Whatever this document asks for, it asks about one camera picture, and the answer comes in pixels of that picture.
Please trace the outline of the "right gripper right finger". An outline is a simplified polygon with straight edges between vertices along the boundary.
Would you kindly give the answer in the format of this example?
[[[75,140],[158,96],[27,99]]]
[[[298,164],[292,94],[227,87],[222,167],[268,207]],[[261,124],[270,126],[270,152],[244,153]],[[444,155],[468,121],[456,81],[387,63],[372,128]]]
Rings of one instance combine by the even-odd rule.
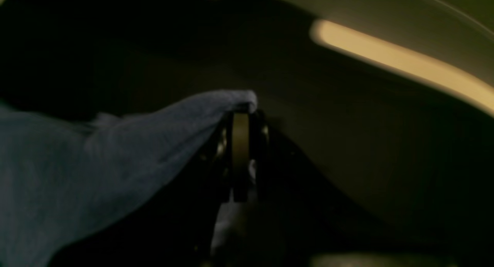
[[[324,253],[381,252],[385,224],[344,194],[287,136],[249,116],[260,201],[275,206],[284,233],[286,267],[307,267]]]

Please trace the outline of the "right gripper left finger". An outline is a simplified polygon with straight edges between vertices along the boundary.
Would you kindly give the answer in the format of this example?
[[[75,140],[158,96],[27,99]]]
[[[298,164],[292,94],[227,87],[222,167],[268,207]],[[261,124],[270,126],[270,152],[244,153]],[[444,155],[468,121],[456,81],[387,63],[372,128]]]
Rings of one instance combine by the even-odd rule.
[[[210,244],[210,267],[230,267],[231,241],[245,234],[249,199],[249,114],[231,112],[220,125],[212,177],[216,220]]]

